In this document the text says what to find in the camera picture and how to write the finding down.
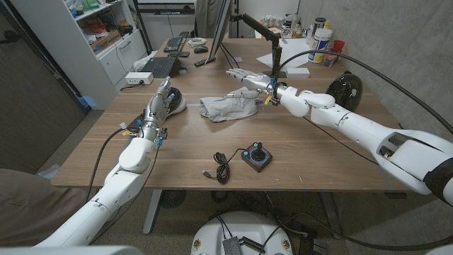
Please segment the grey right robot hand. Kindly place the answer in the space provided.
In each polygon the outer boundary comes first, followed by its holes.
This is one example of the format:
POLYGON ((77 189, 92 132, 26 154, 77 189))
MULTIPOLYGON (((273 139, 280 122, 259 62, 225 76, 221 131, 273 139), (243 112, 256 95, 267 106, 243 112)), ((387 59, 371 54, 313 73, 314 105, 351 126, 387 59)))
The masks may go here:
POLYGON ((226 70, 226 74, 239 80, 249 89, 259 89, 271 96, 271 98, 280 100, 280 97, 277 95, 278 85, 275 78, 272 78, 267 74, 255 73, 239 68, 226 70))

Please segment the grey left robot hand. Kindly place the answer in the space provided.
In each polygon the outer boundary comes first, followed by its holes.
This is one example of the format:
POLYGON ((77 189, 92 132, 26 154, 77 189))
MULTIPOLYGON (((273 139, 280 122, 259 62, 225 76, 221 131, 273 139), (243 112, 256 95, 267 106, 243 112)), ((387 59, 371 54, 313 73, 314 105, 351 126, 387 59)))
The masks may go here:
POLYGON ((174 95, 170 93, 170 80, 171 78, 169 76, 166 77, 148 102, 145 108, 141 130, 139 132, 141 138, 150 141, 154 140, 158 135, 159 128, 164 123, 169 112, 170 102, 174 97, 174 95))

